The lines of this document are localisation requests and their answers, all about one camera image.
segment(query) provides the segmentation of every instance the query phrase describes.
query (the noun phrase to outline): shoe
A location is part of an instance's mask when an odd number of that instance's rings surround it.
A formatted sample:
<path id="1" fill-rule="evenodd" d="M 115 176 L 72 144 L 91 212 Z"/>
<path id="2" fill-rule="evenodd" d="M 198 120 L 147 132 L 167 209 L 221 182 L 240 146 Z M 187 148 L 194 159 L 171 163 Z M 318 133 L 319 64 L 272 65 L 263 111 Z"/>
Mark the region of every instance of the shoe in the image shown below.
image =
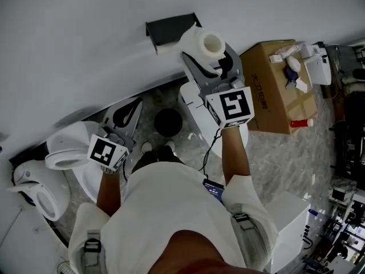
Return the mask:
<path id="1" fill-rule="evenodd" d="M 165 146 L 170 146 L 172 152 L 175 152 L 175 143 L 172 140 L 167 141 Z"/>
<path id="2" fill-rule="evenodd" d="M 343 77 L 341 79 L 343 84 L 350 84 L 350 83 L 355 83 L 357 81 L 361 82 L 361 80 L 357 80 L 356 78 L 349 76 L 349 77 Z"/>
<path id="3" fill-rule="evenodd" d="M 146 152 L 152 151 L 152 150 L 153 150 L 153 147 L 152 147 L 152 144 L 150 144 L 150 142 L 143 143 L 143 145 L 141 147 L 142 155 L 144 155 Z"/>

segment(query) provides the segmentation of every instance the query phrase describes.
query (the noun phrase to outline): red bottle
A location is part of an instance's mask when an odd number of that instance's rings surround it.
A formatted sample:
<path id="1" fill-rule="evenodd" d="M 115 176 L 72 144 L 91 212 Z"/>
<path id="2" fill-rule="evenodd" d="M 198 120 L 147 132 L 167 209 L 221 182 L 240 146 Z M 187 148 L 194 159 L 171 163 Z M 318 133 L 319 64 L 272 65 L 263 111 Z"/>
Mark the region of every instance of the red bottle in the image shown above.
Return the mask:
<path id="1" fill-rule="evenodd" d="M 290 127 L 292 127 L 292 128 L 313 127 L 313 125 L 314 125 L 313 119 L 306 119 L 306 120 L 291 121 L 290 122 Z"/>

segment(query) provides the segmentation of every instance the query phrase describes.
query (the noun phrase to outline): toilet paper roll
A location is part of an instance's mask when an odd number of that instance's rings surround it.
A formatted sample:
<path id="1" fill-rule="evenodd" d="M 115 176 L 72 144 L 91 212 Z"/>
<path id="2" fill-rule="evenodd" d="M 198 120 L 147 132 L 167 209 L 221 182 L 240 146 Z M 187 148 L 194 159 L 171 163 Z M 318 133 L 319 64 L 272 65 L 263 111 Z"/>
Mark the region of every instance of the toilet paper roll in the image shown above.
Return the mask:
<path id="1" fill-rule="evenodd" d="M 206 71 L 217 74 L 210 64 L 225 58 L 226 43 L 215 31 L 194 24 L 181 36 L 177 44 L 157 47 L 157 54 L 165 54 L 172 49 L 187 53 Z"/>

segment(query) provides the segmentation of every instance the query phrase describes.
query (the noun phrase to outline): toilet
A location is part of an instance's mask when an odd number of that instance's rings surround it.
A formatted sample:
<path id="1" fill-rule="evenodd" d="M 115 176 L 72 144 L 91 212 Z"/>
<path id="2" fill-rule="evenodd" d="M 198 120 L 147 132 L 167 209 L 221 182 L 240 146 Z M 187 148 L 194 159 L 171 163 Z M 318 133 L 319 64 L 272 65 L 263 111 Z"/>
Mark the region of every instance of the toilet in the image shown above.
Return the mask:
<path id="1" fill-rule="evenodd" d="M 63 172 L 50 170 L 42 160 L 30 160 L 18 166 L 14 183 L 7 191 L 23 191 L 51 221 L 58 220 L 70 202 L 70 187 Z"/>
<path id="2" fill-rule="evenodd" d="M 92 134 L 99 124 L 92 121 L 76 122 L 47 139 L 49 154 L 46 166 L 52 170 L 72 170 L 86 195 L 96 202 L 103 171 L 96 163 L 87 160 Z"/>

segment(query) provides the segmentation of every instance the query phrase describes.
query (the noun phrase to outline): wrist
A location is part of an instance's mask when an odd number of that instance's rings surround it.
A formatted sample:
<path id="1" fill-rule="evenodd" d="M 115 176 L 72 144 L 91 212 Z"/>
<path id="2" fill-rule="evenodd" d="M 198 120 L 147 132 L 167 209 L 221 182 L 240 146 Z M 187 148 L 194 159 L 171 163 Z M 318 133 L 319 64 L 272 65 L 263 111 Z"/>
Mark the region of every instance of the wrist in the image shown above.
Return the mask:
<path id="1" fill-rule="evenodd" d="M 239 126 L 233 126 L 233 127 L 228 127 L 228 128 L 224 128 L 221 131 L 221 134 L 236 134 L 239 133 L 240 134 L 240 127 Z"/>
<path id="2" fill-rule="evenodd" d="M 100 166 L 100 169 L 103 171 L 103 175 L 116 175 L 119 176 L 120 175 L 120 168 L 119 167 L 116 171 L 112 171 L 110 168 L 107 168 L 105 166 Z"/>

